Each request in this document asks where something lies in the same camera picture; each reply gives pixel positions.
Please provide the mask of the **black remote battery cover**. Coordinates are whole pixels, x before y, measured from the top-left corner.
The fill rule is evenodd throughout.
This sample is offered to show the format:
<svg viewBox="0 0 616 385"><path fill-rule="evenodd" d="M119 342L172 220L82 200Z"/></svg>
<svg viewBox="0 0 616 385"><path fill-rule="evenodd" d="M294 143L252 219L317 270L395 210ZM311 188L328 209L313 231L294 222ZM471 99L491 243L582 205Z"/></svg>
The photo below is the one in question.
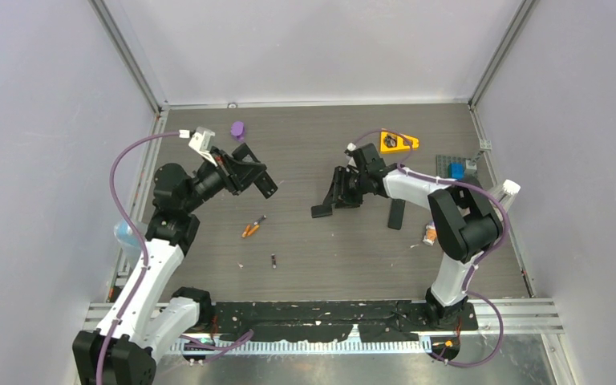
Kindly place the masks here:
<svg viewBox="0 0 616 385"><path fill-rule="evenodd" d="M332 205L314 205L310 208L310 215L312 218L329 217L333 214Z"/></svg>

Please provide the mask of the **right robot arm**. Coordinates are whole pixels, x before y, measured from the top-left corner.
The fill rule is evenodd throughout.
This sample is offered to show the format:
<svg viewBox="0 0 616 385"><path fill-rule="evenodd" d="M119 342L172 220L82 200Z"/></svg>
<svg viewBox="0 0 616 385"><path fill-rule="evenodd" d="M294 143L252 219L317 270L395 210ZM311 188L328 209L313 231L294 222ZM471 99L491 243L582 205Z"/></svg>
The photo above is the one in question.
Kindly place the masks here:
<svg viewBox="0 0 616 385"><path fill-rule="evenodd" d="M358 208L367 194L427 209L443 259L425 294L424 315L436 329L448 328L468 299L475 264L505 232L498 202L475 179L447 180L387 164L373 144L351 145L345 153L348 164L334 169L328 193L311 208L311 216L328 217L335 209Z"/></svg>

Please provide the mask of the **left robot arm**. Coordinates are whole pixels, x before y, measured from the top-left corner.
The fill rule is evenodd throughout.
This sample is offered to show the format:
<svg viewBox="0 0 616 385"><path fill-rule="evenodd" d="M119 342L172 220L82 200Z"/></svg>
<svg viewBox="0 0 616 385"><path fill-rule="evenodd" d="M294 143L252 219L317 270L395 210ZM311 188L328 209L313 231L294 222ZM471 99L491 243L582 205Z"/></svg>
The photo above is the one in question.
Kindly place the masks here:
<svg viewBox="0 0 616 385"><path fill-rule="evenodd" d="M176 163L154 174L152 204L139 261L114 305L93 331L72 345L83 384L151 384L156 367L189 328L206 331L214 320L209 292L182 287L154 315L166 284L191 249L199 219L194 212L222 190L233 195L255 185L264 198L278 189L247 144L232 153L211 147L188 174Z"/></svg>

